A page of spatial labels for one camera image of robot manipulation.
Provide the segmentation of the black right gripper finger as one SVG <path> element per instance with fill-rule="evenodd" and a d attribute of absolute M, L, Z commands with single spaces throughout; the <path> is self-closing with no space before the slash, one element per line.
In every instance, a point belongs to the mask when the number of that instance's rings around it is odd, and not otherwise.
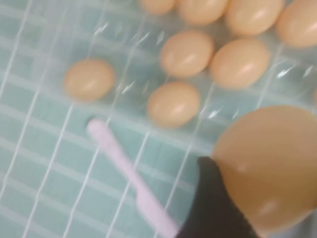
<path fill-rule="evenodd" d="M 215 161 L 199 157 L 199 182 L 179 238 L 257 238 L 258 234 L 231 200 Z"/>

